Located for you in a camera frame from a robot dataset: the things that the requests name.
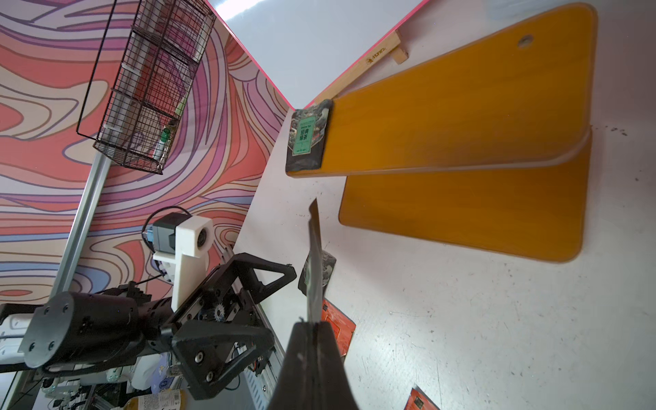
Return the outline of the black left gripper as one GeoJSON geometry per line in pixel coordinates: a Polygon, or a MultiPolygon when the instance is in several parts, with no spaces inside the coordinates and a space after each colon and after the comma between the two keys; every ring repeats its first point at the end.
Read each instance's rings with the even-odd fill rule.
{"type": "Polygon", "coordinates": [[[176,312],[172,297],[154,300],[134,285],[98,294],[63,292],[34,311],[19,350],[27,367],[47,377],[101,372],[170,353],[191,396],[209,400],[274,346],[265,327],[202,323],[202,314],[230,307],[236,279],[227,266],[216,268],[176,312]]]}

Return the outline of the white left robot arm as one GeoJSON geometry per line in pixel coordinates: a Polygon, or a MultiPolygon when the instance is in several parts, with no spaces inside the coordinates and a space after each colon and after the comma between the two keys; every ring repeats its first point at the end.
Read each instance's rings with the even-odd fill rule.
{"type": "Polygon", "coordinates": [[[261,372],[275,345],[256,306],[296,279],[290,265],[241,253],[195,285],[179,307],[131,282],[43,305],[1,307],[2,372],[82,379],[169,354],[198,400],[216,397],[241,372],[261,372]]]}

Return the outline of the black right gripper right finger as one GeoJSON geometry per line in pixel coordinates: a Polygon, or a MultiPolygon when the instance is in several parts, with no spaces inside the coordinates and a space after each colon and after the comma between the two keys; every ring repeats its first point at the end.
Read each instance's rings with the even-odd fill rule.
{"type": "Polygon", "coordinates": [[[331,325],[314,325],[314,409],[358,409],[331,325]]]}

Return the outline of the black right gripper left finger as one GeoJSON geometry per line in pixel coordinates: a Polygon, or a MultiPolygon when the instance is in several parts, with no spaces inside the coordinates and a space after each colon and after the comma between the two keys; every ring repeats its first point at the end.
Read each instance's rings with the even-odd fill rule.
{"type": "Polygon", "coordinates": [[[269,410],[311,409],[310,347],[313,323],[293,326],[269,410]]]}

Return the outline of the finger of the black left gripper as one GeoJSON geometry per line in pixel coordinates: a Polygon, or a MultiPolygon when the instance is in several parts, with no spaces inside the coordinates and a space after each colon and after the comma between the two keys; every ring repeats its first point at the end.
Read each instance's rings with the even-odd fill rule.
{"type": "Polygon", "coordinates": [[[227,269],[240,281],[254,305],[268,299],[297,278],[292,265],[268,261],[247,253],[235,255],[228,261],[227,269]]]}

